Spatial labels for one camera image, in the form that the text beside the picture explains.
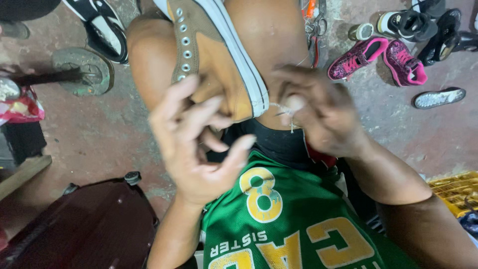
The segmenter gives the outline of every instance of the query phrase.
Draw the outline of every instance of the maroon suitcase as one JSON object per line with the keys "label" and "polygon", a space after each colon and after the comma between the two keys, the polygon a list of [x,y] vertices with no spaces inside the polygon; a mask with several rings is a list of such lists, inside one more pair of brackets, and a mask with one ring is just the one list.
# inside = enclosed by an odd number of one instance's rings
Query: maroon suitcase
{"label": "maroon suitcase", "polygon": [[124,179],[70,184],[0,252],[0,268],[145,268],[159,222],[136,186],[140,179],[130,172]]}

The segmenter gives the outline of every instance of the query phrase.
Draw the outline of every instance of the black shoe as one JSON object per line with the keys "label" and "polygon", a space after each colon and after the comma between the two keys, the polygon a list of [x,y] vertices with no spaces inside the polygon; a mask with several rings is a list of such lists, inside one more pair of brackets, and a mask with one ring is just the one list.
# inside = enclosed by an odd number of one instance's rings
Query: black shoe
{"label": "black shoe", "polygon": [[450,56],[459,41],[461,11],[450,9],[438,20],[438,33],[418,55],[424,66],[444,61]]}
{"label": "black shoe", "polygon": [[438,27],[427,14],[406,10],[383,14],[377,23],[377,30],[385,35],[419,42],[432,38]]}
{"label": "black shoe", "polygon": [[478,51],[478,34],[460,31],[458,32],[457,45],[452,52]]}
{"label": "black shoe", "polygon": [[128,64],[125,27],[106,0],[62,0],[82,21],[88,45],[114,63]]}
{"label": "black shoe", "polygon": [[445,0],[412,0],[412,8],[434,19],[440,18],[446,12]]}

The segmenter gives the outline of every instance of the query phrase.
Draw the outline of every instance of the wooden board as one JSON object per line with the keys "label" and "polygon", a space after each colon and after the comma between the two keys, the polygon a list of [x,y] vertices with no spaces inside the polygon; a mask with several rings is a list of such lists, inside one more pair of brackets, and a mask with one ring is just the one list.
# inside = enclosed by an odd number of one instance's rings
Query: wooden board
{"label": "wooden board", "polygon": [[0,182],[0,201],[51,163],[52,157],[50,155],[26,159],[18,167],[15,174]]}

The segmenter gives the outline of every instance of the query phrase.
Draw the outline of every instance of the black shorts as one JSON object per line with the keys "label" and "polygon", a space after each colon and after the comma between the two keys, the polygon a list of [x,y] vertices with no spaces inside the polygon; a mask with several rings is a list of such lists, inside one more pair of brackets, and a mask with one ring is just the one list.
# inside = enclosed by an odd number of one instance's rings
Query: black shorts
{"label": "black shorts", "polygon": [[[278,131],[265,127],[256,119],[250,119],[241,123],[235,123],[222,136],[222,141],[229,146],[242,135],[254,134],[257,141],[252,150],[257,150],[266,157],[297,170],[318,172],[324,170],[322,164],[314,163],[307,153],[302,129],[291,131]],[[222,162],[227,152],[217,153],[210,151],[207,154],[208,161]]]}

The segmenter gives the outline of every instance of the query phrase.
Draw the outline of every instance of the basketball jersey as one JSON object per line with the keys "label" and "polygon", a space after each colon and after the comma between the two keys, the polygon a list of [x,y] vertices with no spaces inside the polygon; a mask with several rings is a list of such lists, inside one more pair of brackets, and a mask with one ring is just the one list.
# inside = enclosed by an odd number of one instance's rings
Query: basketball jersey
{"label": "basketball jersey", "polygon": [[257,151],[234,187],[205,207],[205,269],[417,268],[365,225],[334,185]]}

